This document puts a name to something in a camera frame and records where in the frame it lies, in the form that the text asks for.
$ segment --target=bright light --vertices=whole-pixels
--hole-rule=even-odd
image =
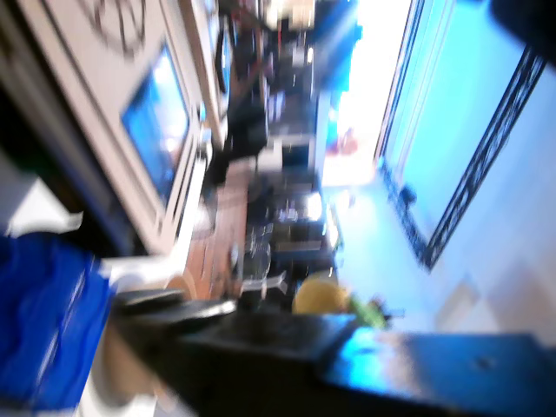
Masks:
[[[313,51],[313,48],[311,47],[307,50],[307,62],[308,63],[313,62],[313,54],[314,54],[314,51]]]
[[[341,96],[339,135],[354,128],[360,137],[379,137],[410,4],[409,0],[359,2],[357,17],[363,38],[352,56],[352,88]],[[374,149],[370,142],[367,146]]]
[[[195,215],[195,224],[196,225],[205,225],[210,223],[209,213],[204,208],[203,204],[199,204],[197,206],[197,213]]]
[[[339,193],[336,198],[334,199],[334,205],[336,207],[336,211],[340,215],[347,215],[347,212],[350,208],[351,202],[351,193],[349,190],[345,189],[341,193]]]
[[[319,193],[313,193],[307,198],[307,217],[312,221],[322,217],[322,199]]]
[[[334,109],[330,109],[328,112],[328,120],[330,122],[337,122],[338,121],[338,112]]]
[[[207,119],[207,108],[205,107],[205,103],[201,103],[199,108],[199,119],[201,122],[204,122]]]
[[[332,210],[327,207],[327,226],[328,226],[328,243],[330,248],[335,248],[336,244],[340,240],[340,231],[334,223],[334,218],[332,217]]]
[[[165,113],[159,114],[158,120],[165,136],[182,138],[188,129],[188,115],[178,107],[165,109]]]
[[[158,84],[171,83],[174,78],[172,65],[167,56],[162,56],[155,66],[154,70],[155,81]]]

